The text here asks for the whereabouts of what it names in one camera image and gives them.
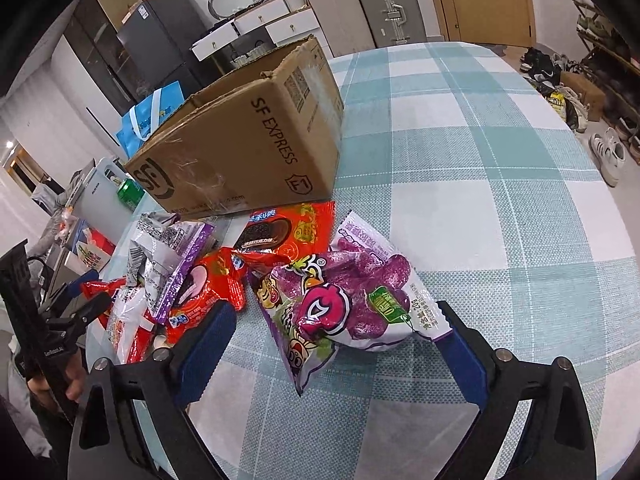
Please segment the purple white snack bag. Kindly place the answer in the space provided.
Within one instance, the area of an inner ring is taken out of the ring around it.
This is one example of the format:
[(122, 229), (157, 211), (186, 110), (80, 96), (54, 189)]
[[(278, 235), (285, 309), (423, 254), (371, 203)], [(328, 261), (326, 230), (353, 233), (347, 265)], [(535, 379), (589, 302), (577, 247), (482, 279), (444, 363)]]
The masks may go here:
[(141, 285), (151, 318), (165, 324), (193, 263), (212, 237), (214, 227), (183, 221), (176, 214), (152, 211), (134, 224), (129, 241), (125, 285)]

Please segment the red snack pack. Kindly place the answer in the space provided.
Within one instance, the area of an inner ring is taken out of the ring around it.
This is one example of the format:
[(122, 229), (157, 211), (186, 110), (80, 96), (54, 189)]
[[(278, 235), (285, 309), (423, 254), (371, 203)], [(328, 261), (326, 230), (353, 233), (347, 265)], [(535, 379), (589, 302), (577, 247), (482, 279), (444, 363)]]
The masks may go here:
[(244, 280), (247, 273), (268, 273), (291, 258), (275, 252), (240, 252), (221, 247), (199, 258), (178, 292), (169, 311), (166, 342), (173, 346), (183, 334), (200, 324), (218, 300), (228, 301), (235, 312), (246, 305)]

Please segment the purple sweet potato snack bag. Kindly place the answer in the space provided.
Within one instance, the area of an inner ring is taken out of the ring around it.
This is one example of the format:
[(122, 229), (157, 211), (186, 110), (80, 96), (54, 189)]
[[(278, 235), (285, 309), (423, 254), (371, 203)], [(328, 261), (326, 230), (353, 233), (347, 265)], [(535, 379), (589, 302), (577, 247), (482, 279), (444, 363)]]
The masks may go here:
[(452, 331), (409, 260), (356, 212), (326, 252), (242, 258), (298, 393), (343, 347), (386, 351), (411, 336), (439, 341)]

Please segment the orange chocolate pie snack pack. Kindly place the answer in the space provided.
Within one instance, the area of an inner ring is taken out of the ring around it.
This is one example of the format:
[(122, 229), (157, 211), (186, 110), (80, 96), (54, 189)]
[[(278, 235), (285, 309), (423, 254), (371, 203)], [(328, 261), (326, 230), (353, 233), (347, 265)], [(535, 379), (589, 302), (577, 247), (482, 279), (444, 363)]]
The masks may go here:
[(233, 248), (272, 252), (295, 261), (329, 249), (334, 220), (332, 200), (256, 210)]

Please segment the red white snack bag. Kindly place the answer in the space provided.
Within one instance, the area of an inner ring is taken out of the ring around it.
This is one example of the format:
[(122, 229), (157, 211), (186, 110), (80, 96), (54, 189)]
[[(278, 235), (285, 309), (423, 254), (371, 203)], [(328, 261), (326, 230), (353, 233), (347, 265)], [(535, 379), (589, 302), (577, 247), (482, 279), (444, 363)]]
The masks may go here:
[(143, 361), (155, 327), (144, 288), (129, 287), (126, 278), (118, 278), (109, 282), (82, 283), (80, 290), (86, 299), (93, 299), (100, 292), (107, 292), (111, 297), (110, 306), (99, 315), (98, 320), (104, 328), (106, 341), (115, 352), (115, 363)]

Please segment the green soda can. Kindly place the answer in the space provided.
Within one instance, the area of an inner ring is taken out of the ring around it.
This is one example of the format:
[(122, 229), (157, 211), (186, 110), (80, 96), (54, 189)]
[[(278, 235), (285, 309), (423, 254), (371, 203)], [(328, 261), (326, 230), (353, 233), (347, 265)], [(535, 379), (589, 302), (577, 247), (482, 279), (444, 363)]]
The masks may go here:
[(119, 201), (130, 211), (135, 211), (140, 204), (145, 192), (134, 179), (126, 179), (119, 185), (117, 197)]

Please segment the blue Doraemon tote bag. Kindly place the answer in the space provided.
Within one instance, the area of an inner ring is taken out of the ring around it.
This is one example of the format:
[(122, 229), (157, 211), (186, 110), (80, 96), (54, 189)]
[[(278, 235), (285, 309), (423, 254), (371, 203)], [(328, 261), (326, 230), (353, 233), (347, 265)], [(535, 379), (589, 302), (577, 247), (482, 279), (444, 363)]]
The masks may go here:
[(156, 89), (150, 96), (122, 115), (122, 128), (116, 134), (119, 145), (131, 158), (152, 134), (183, 104), (179, 81)]

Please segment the plaid teal tablecloth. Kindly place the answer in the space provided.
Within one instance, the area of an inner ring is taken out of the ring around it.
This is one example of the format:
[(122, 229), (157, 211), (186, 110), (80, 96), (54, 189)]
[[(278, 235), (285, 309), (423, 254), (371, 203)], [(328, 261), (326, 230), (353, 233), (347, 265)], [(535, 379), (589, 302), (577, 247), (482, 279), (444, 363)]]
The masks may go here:
[[(566, 356), (597, 475), (639, 440), (639, 267), (610, 188), (555, 110), (462, 42), (334, 58), (345, 104), (336, 213), (356, 212), (431, 294), (519, 359)], [(232, 479), (431, 479), (476, 413), (413, 339), (342, 350), (297, 394), (254, 302), (190, 415)]]

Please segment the white sneaker on floor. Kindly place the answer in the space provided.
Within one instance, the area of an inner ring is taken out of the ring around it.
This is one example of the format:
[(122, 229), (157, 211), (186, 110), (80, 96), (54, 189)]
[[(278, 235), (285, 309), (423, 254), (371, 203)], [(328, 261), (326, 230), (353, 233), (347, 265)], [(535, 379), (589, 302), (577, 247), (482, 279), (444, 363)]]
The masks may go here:
[(620, 137), (613, 128), (593, 133), (589, 145), (596, 156), (601, 176), (611, 188), (616, 188), (626, 162), (626, 152)]

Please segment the black refrigerator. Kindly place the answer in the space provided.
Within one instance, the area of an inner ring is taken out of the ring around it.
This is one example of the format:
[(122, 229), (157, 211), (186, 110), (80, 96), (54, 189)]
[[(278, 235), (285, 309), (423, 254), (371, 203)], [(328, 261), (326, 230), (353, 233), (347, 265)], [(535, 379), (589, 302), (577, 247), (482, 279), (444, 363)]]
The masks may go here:
[(206, 32), (190, 0), (144, 0), (117, 37), (153, 90), (178, 81), (186, 98), (219, 75), (191, 50)]

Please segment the small cardboard box on floor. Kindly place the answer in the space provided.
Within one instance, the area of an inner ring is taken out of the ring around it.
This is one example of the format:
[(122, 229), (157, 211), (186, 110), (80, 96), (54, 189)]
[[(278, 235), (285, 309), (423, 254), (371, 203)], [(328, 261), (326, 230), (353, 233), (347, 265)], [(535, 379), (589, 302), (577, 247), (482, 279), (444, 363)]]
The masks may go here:
[(564, 86), (574, 90), (580, 97), (582, 104), (589, 108), (590, 122), (598, 122), (602, 118), (605, 93), (599, 87), (585, 75), (571, 72), (562, 72), (561, 82)]

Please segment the white drawer desk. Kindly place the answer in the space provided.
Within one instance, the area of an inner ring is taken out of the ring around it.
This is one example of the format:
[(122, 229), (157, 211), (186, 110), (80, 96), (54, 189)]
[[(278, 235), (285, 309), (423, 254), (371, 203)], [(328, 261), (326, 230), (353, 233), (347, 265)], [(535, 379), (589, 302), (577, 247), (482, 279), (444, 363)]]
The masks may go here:
[(195, 41), (191, 51), (202, 62), (235, 40), (247, 40), (258, 32), (264, 32), (276, 47), (315, 36), (326, 58), (333, 58), (326, 35), (306, 0), (267, 0)]

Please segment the beige suitcase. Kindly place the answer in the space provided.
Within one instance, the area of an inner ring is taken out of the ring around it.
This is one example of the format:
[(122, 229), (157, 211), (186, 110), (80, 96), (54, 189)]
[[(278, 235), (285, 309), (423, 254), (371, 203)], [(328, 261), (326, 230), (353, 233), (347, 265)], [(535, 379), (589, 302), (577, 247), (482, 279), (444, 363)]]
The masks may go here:
[(309, 3), (334, 56), (375, 48), (360, 0), (309, 0)]

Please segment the wooden door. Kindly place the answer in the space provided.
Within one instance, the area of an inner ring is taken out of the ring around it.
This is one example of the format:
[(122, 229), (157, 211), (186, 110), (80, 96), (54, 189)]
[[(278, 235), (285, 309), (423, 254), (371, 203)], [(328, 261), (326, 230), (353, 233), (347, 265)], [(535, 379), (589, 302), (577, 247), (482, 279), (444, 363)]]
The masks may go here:
[(533, 0), (433, 0), (442, 36), (472, 44), (536, 44)]

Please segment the grey aluminium suitcase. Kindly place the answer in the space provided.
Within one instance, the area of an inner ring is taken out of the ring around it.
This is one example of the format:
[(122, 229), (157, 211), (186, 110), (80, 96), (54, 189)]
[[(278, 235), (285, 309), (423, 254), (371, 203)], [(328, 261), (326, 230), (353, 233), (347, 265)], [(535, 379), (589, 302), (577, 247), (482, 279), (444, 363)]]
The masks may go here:
[(418, 0), (360, 0), (377, 48), (427, 42)]

